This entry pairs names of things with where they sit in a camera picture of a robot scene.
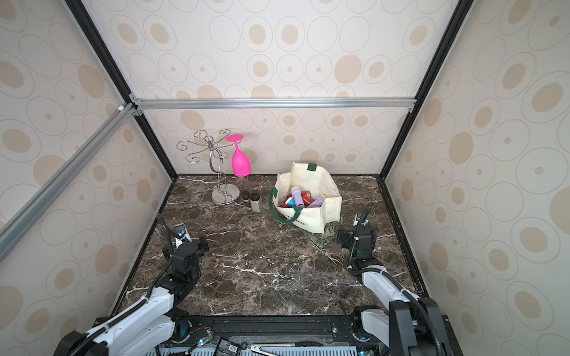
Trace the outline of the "large red flashlight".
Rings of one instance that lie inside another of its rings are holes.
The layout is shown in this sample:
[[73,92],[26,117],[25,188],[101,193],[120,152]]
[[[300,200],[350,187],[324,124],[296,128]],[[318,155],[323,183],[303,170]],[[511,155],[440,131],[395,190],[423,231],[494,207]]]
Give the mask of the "large red flashlight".
[[314,200],[312,198],[312,194],[309,191],[302,191],[301,197],[302,197],[302,200],[304,202],[305,207],[310,206],[314,202]]

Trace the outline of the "pink plastic wine glass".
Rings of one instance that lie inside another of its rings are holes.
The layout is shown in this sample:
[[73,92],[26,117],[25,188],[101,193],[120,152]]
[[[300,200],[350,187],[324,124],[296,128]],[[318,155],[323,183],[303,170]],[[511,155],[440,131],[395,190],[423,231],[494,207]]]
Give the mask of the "pink plastic wine glass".
[[243,134],[230,134],[226,141],[234,145],[235,152],[232,156],[232,170],[236,177],[247,177],[252,173],[252,166],[248,156],[239,148],[239,144],[243,141]]

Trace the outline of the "black front frame rail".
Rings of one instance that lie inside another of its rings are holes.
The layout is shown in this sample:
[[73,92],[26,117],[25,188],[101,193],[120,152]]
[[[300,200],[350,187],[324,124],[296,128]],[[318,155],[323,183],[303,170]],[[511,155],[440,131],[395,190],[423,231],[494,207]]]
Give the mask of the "black front frame rail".
[[102,326],[89,355],[459,355],[445,320],[405,309],[333,316],[187,317]]

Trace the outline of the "purple flashlight sideways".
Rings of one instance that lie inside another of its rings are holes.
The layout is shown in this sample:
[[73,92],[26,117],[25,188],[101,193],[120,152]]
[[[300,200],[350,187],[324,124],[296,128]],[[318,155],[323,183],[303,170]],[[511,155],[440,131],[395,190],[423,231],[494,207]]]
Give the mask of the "purple flashlight sideways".
[[323,203],[326,200],[326,196],[324,194],[319,194],[319,196],[317,196],[313,202],[311,202],[307,207],[308,208],[320,208],[322,207]]

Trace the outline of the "purple flashlight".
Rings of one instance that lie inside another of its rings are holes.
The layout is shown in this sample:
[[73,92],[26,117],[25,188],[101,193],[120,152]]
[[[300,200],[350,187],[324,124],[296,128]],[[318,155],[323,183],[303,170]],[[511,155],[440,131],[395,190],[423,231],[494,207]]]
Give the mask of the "purple flashlight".
[[298,186],[293,186],[291,188],[291,195],[295,203],[295,207],[302,209],[304,207],[304,200],[301,189]]

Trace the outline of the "chrome glass holder stand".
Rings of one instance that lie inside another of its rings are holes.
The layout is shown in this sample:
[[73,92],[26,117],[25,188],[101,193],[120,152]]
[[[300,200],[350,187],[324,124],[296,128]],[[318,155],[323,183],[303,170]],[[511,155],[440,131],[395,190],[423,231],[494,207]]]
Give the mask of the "chrome glass holder stand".
[[189,164],[199,163],[202,155],[207,155],[209,169],[216,175],[216,186],[212,191],[212,202],[217,206],[230,207],[236,204],[240,197],[239,188],[228,182],[224,173],[224,160],[229,158],[229,154],[224,148],[234,147],[242,139],[228,141],[232,132],[228,128],[219,130],[219,138],[208,133],[207,130],[199,130],[193,133],[192,138],[183,139],[176,144],[179,151],[185,152],[185,160]]

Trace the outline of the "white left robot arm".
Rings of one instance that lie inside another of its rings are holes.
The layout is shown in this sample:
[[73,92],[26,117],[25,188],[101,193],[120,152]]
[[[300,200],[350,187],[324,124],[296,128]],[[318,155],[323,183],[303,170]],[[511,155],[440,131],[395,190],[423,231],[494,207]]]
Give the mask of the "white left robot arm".
[[179,243],[167,267],[138,302],[109,320],[80,333],[65,335],[55,355],[143,355],[166,341],[183,343],[191,334],[189,315],[178,308],[200,279],[200,258],[209,250],[200,235],[196,243]]

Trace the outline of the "cream tote bag green handles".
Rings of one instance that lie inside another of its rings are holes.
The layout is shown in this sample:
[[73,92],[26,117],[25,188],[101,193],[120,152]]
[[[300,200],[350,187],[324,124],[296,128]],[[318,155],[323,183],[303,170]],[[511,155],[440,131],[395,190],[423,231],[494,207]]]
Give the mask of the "cream tote bag green handles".
[[[320,208],[288,207],[280,204],[298,186],[309,191],[313,200],[324,194],[327,198]],[[269,192],[269,209],[273,218],[283,225],[294,225],[325,246],[335,238],[341,223],[342,197],[330,173],[315,163],[293,163],[291,171],[279,174],[275,186]]]

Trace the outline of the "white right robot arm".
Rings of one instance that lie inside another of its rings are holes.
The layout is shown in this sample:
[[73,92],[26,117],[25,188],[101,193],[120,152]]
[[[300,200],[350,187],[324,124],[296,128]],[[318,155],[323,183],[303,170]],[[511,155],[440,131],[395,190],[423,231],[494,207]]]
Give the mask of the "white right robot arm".
[[347,271],[371,290],[388,309],[356,313],[359,329],[381,341],[391,355],[449,355],[448,336],[437,305],[402,286],[373,252],[377,234],[361,214],[351,232],[338,232],[338,243],[349,250]]

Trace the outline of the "square jar black lid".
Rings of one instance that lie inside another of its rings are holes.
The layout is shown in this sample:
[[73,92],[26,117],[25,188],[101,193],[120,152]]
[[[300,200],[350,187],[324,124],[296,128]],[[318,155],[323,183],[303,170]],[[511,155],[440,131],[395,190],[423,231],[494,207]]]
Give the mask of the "square jar black lid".
[[261,212],[261,196],[257,192],[252,192],[252,194],[250,194],[250,206],[253,212]]

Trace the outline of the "blue flashlight white rim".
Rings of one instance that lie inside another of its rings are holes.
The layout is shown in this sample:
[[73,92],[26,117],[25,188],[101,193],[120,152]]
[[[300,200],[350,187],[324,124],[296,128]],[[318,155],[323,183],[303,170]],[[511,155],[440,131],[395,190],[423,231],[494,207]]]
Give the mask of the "blue flashlight white rim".
[[290,208],[295,207],[296,203],[295,203],[294,198],[293,197],[288,198],[285,202],[285,205],[286,205],[286,207],[290,207]]

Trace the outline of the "dark lid jar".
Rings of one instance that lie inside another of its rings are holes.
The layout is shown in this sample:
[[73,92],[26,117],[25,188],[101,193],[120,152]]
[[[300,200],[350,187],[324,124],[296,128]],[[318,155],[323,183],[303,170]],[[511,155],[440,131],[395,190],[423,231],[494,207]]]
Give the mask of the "dark lid jar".
[[242,202],[243,202],[243,204],[244,204],[245,206],[248,206],[248,207],[251,206],[251,203],[250,203],[250,200],[251,200],[251,199],[250,199],[250,197],[251,197],[251,195],[250,195],[250,192],[249,192],[249,191],[242,191],[242,192],[240,193],[240,198],[241,198],[241,200],[242,200]]

